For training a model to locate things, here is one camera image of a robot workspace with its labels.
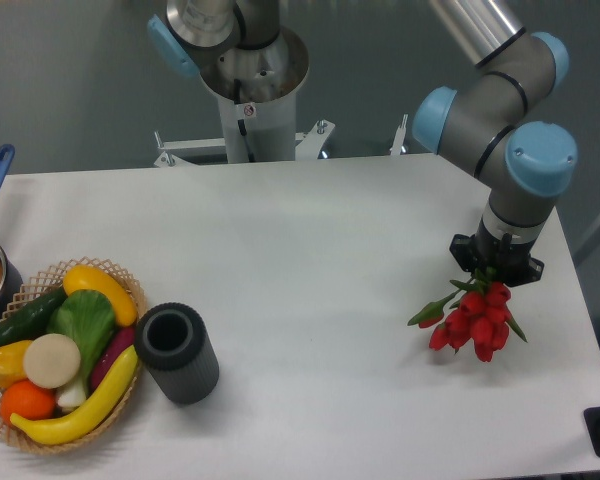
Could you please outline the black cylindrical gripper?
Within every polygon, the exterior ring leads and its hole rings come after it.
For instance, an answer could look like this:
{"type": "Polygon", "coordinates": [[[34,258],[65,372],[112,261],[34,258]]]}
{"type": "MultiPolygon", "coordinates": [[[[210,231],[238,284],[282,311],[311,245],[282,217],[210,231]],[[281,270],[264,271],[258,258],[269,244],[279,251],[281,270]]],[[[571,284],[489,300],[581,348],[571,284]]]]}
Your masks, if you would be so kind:
{"type": "Polygon", "coordinates": [[[490,271],[493,280],[517,287],[537,282],[542,277],[544,263],[530,255],[533,245],[533,242],[516,244],[509,233],[497,238],[481,220],[475,235],[455,234],[449,251],[462,271],[490,271]]]}

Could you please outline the grey robot arm, blue caps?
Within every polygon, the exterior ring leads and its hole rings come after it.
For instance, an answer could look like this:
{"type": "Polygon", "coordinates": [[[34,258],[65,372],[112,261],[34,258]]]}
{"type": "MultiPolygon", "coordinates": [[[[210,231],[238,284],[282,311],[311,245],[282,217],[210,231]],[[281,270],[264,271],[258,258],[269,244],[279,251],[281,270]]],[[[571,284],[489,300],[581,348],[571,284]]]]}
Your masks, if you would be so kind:
{"type": "MultiPolygon", "coordinates": [[[[531,250],[577,163],[573,137],[527,122],[569,69],[564,44],[528,33],[503,1],[436,1],[440,20],[480,73],[467,91],[433,90],[412,134],[490,189],[477,231],[450,250],[462,270],[508,286],[539,280],[531,250]]],[[[276,1],[170,1],[148,35],[163,60],[198,77],[216,97],[232,163],[297,160],[296,95],[309,70],[302,40],[280,22],[276,1]]]]}

